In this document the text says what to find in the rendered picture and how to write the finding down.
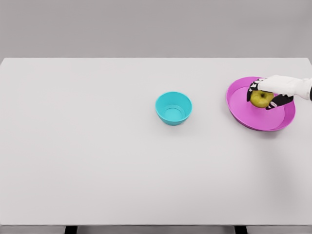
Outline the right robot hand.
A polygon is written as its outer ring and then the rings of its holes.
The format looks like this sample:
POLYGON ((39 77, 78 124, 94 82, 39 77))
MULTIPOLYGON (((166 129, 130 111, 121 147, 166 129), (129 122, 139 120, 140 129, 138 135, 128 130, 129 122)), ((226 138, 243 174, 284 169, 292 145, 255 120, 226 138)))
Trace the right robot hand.
POLYGON ((293 96, 296 95, 301 79, 274 75, 268 78, 259 78, 254 81, 247 91, 247 102, 250 101, 253 91, 265 91, 277 94, 265 107, 266 110, 271 110, 291 103, 293 96))

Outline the pink plate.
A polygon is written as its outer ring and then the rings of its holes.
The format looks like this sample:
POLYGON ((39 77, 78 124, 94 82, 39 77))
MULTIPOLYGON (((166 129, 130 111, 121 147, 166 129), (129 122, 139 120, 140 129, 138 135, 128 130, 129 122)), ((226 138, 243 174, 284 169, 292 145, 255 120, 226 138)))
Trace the pink plate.
POLYGON ((257 108, 246 101, 250 84, 258 77, 244 77, 234 81, 227 90, 226 102, 231 114, 242 125, 257 131, 278 131, 292 123, 295 118, 295 103, 276 107, 273 110, 257 108))

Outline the blue bowl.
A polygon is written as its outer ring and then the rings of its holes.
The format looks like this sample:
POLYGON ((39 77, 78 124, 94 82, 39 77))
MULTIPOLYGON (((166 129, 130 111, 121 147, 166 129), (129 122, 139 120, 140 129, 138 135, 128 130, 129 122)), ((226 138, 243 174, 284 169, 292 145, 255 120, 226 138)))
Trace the blue bowl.
POLYGON ((165 124, 177 126, 189 118, 193 104, 189 97, 183 93, 166 92, 157 98, 155 110, 165 124))

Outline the yellow-green apple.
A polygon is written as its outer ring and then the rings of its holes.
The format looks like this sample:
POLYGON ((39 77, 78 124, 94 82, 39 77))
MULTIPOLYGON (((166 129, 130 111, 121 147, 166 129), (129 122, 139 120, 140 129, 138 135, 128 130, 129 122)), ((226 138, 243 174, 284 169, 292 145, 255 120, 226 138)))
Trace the yellow-green apple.
POLYGON ((261 90, 252 91, 250 102, 257 108, 266 108, 274 98, 274 94, 271 92, 265 92, 261 90))

